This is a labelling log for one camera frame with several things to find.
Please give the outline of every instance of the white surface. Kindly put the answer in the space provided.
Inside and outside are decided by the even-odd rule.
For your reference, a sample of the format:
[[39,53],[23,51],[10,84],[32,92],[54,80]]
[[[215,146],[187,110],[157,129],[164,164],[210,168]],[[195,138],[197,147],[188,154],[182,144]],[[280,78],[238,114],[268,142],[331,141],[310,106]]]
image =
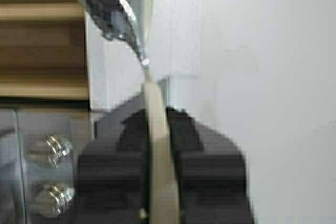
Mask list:
[[203,0],[200,119],[246,153],[259,224],[336,223],[336,0]]

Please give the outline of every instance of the white wall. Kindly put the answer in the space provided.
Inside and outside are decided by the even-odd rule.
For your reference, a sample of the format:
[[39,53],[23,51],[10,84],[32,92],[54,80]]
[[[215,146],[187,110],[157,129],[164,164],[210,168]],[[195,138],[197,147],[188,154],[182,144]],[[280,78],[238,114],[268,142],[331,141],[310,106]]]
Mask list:
[[336,0],[202,1],[196,114],[246,153],[258,223],[336,223]]

